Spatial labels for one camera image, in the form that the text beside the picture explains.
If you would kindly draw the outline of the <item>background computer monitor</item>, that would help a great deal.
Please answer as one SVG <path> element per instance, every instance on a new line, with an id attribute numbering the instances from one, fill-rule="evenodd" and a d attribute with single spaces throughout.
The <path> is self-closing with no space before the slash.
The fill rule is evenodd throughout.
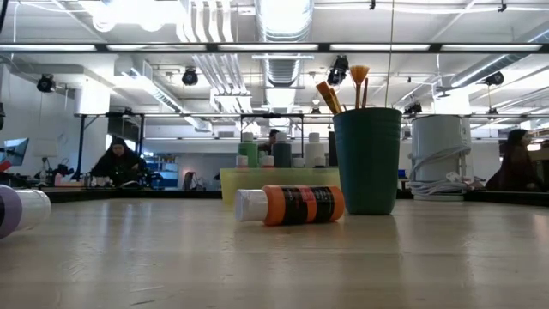
<path id="1" fill-rule="evenodd" d="M 0 147 L 0 172 L 21 166 L 27 151 L 28 138 L 5 140 Z"/>

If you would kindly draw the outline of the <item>orange paint bottle black label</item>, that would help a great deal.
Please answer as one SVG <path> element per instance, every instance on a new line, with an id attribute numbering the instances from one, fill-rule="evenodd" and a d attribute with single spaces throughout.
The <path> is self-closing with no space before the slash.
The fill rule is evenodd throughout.
<path id="1" fill-rule="evenodd" d="M 341 189 L 331 185 L 265 185 L 237 190 L 234 206 L 238 221 L 261 221 L 265 226 L 338 221 L 346 208 Z"/>

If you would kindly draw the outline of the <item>silver slanted ceiling duct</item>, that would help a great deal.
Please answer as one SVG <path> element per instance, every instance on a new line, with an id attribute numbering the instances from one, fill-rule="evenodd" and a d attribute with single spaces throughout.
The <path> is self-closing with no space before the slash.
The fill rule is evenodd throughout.
<path id="1" fill-rule="evenodd" d="M 549 44 L 549 21 L 518 37 L 515 43 Z M 453 76 L 449 85 L 452 88 L 466 87 L 526 57 L 528 57 L 526 53 L 507 53 L 486 57 L 463 72 Z"/>

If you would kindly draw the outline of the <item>person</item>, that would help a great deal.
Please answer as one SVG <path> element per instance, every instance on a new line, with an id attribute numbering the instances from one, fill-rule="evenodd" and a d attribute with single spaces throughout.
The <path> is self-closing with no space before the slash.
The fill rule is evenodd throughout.
<path id="1" fill-rule="evenodd" d="M 115 187 L 140 187 L 144 173 L 144 159 L 120 137 L 112 139 L 111 145 L 90 172 L 95 178 L 110 179 Z"/>
<path id="2" fill-rule="evenodd" d="M 498 171 L 486 182 L 488 191 L 543 192 L 546 186 L 534 169 L 528 154 L 529 134 L 512 130 L 503 145 L 503 160 Z"/>
<path id="3" fill-rule="evenodd" d="M 272 129 L 269 132 L 268 140 L 265 143 L 262 143 L 258 146 L 258 150 L 263 152 L 266 155 L 272 154 L 272 148 L 276 143 L 276 137 L 279 131 L 277 129 Z"/>

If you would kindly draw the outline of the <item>dark green plastic cup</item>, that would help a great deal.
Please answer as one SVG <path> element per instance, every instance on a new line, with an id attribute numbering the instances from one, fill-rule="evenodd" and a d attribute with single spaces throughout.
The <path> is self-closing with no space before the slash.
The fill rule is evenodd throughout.
<path id="1" fill-rule="evenodd" d="M 341 190 L 351 215 L 389 215 L 398 181 L 402 113 L 386 107 L 333 117 Z"/>

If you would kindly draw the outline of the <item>white paint bottle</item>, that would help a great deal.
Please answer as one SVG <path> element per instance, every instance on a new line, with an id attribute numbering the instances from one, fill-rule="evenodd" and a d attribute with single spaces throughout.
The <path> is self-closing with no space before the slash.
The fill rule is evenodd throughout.
<path id="1" fill-rule="evenodd" d="M 314 168 L 314 159 L 318 156 L 325 156 L 324 145 L 320 142 L 320 135 L 311 132 L 308 136 L 308 143 L 305 144 L 305 167 Z"/>

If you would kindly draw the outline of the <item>green paint bottle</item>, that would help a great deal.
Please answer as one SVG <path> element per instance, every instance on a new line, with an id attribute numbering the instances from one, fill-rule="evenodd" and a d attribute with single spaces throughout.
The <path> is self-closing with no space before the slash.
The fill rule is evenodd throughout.
<path id="1" fill-rule="evenodd" d="M 258 167 L 258 145 L 254 143 L 254 136 L 251 132 L 243 132 L 241 134 L 238 155 L 247 157 L 248 167 Z"/>

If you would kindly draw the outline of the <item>blue storage shelf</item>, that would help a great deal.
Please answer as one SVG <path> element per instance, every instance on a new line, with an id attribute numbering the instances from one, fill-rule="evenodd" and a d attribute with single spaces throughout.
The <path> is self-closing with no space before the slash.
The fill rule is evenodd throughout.
<path id="1" fill-rule="evenodd" d="M 162 154 L 145 157 L 146 167 L 150 171 L 150 186 L 155 190 L 178 187 L 179 167 L 174 155 Z"/>

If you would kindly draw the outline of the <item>yellow plastic tray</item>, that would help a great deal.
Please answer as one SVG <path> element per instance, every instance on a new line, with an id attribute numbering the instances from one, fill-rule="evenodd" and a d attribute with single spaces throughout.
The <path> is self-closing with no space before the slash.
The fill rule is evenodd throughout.
<path id="1" fill-rule="evenodd" d="M 333 185 L 340 187 L 336 168 L 222 168 L 220 187 L 224 204 L 233 205 L 237 190 L 257 190 L 265 185 Z"/>

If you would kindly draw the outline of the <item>black paintbrush yellow ferrule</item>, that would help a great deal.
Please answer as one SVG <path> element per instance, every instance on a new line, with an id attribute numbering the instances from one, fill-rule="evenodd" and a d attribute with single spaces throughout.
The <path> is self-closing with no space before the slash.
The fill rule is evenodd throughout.
<path id="1" fill-rule="evenodd" d="M 364 88 L 364 80 L 368 77 L 370 68 L 366 65 L 353 65 L 350 67 L 351 77 L 355 86 L 355 101 L 354 107 L 361 108 L 362 93 Z"/>

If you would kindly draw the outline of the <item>silver round ceiling duct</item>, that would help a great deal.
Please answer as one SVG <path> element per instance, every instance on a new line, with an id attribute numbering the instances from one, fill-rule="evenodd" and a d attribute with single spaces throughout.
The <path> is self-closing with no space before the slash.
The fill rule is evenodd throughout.
<path id="1" fill-rule="evenodd" d="M 254 0 L 259 39 L 271 43 L 305 42 L 310 37 L 314 0 Z M 268 84 L 291 87 L 302 64 L 297 58 L 268 58 L 263 69 Z"/>

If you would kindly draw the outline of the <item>tall dark grey paint bottle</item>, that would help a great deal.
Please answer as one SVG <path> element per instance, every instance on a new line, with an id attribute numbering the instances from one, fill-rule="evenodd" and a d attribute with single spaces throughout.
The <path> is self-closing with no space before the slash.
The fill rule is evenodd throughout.
<path id="1" fill-rule="evenodd" d="M 279 168 L 290 168 L 292 166 L 292 145 L 287 142 L 287 134 L 278 131 L 275 135 L 275 143 L 272 147 L 274 166 Z"/>

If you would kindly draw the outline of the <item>black overhead frame beam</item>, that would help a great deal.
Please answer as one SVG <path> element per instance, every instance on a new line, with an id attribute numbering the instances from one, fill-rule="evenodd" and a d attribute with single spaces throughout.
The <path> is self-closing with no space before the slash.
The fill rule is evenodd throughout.
<path id="1" fill-rule="evenodd" d="M 549 43 L 151 43 L 0 44 L 5 53 L 473 53 L 549 54 Z"/>

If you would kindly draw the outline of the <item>purple paint bottle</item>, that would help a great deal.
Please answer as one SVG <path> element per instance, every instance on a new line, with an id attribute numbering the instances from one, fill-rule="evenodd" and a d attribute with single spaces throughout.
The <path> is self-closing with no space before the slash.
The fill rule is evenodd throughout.
<path id="1" fill-rule="evenodd" d="M 50 213 L 51 201 L 43 191 L 0 185 L 0 239 L 38 226 Z"/>

